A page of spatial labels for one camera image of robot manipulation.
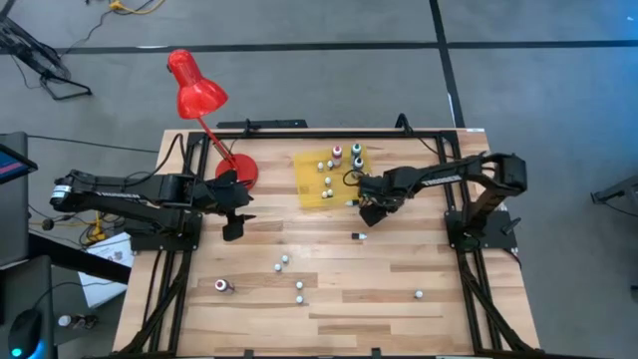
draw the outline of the small bottle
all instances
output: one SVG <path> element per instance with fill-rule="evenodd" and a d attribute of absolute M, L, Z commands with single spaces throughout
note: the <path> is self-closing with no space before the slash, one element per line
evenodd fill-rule
<path fill-rule="evenodd" d="M 341 166 L 341 155 L 342 155 L 343 151 L 341 150 L 341 148 L 339 146 L 335 146 L 332 149 L 332 163 L 334 164 L 335 168 L 338 168 Z"/>
<path fill-rule="evenodd" d="M 363 171 L 363 159 L 356 158 L 354 163 L 352 164 L 352 178 L 357 180 L 361 176 L 361 172 Z"/>
<path fill-rule="evenodd" d="M 352 145 L 352 150 L 350 151 L 350 154 L 352 156 L 352 163 L 354 163 L 355 160 L 361 156 L 361 145 L 359 144 Z"/>
<path fill-rule="evenodd" d="M 230 293 L 234 293 L 235 291 L 234 285 L 230 284 L 226 279 L 217 279 L 215 281 L 215 289 L 219 292 L 228 291 Z"/>
<path fill-rule="evenodd" d="M 92 329 L 98 323 L 96 315 L 61 315 L 58 318 L 58 325 L 69 329 Z"/>

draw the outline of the computer monitor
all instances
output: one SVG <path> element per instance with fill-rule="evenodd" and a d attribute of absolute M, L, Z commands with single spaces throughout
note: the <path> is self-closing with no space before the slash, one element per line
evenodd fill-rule
<path fill-rule="evenodd" d="M 0 144 L 0 184 L 38 169 L 33 161 Z"/>

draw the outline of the lamp shade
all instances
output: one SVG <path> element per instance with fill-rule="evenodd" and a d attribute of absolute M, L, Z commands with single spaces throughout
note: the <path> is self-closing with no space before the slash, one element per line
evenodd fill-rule
<path fill-rule="evenodd" d="M 168 69 L 179 84 L 177 112 L 185 120 L 199 119 L 216 111 L 228 101 L 219 85 L 204 78 L 186 50 L 175 50 L 168 56 Z"/>

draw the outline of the wooden table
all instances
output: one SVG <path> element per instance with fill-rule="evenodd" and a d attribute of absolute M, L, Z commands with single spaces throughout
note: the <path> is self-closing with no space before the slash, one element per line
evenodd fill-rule
<path fill-rule="evenodd" d="M 160 159 L 176 133 L 164 133 Z M 463 156 L 488 150 L 484 132 L 458 133 Z M 443 221 L 447 207 L 441 186 L 423 189 L 372 228 L 356 207 L 300 208 L 293 154 L 354 142 L 236 142 L 233 150 L 251 155 L 259 166 L 251 191 L 254 201 L 239 211 L 257 218 L 246 224 L 241 239 L 224 242 L 225 217 L 205 217 L 192 257 L 178 355 L 241 355 L 244 349 L 254 349 L 256 355 L 369 355 L 373 347 L 384 354 L 473 352 L 456 255 Z M 356 142 L 368 147 L 375 175 L 397 166 L 439 162 L 417 140 Z M 207 179 L 218 161 L 211 151 Z M 180 173 L 181 165 L 181 155 L 174 151 L 161 172 Z M 470 190 L 474 197 L 479 189 L 470 184 Z M 352 240 L 351 232 L 365 232 L 368 238 Z M 283 254 L 290 263 L 276 273 L 273 265 Z M 519 336 L 537 347 L 518 265 L 502 250 L 483 254 L 494 304 Z M 154 252 L 136 257 L 114 350 L 128 344 L 141 327 L 155 257 Z M 213 287 L 218 278 L 234 283 L 236 292 L 218 293 Z M 298 280 L 304 283 L 303 305 L 295 303 Z M 414 298 L 416 289 L 423 290 L 423 299 Z M 171 314 L 170 309 L 164 318 L 160 349 L 167 345 Z M 478 317 L 483 346 L 489 347 L 480 305 Z"/>

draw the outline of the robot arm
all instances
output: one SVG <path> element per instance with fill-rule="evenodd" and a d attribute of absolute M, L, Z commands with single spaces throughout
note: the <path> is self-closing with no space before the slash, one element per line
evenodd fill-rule
<path fill-rule="evenodd" d="M 236 208 L 252 200 L 245 185 L 237 181 L 235 171 L 204 181 L 189 175 L 155 175 L 142 179 L 97 177 L 73 170 L 56 179 L 55 185 L 50 204 L 57 211 L 94 209 L 112 213 L 146 223 L 141 230 L 155 234 L 187 234 L 184 211 L 217 213 L 228 218 L 228 225 L 223 229 L 224 239 L 234 240 L 243 235 L 243 223 L 254 217 L 235 214 Z M 127 231 L 134 235 L 136 230 L 127 228 Z"/>
<path fill-rule="evenodd" d="M 492 165 L 493 177 L 483 173 L 485 165 Z M 487 216 L 506 197 L 527 190 L 525 161 L 515 155 L 477 155 L 424 169 L 401 167 L 386 171 L 380 177 L 362 176 L 359 197 L 363 205 L 359 213 L 372 226 L 388 213 L 396 212 L 407 198 L 413 198 L 421 189 L 462 180 L 475 181 L 485 187 L 477 201 L 464 208 L 465 230 L 481 237 Z"/>

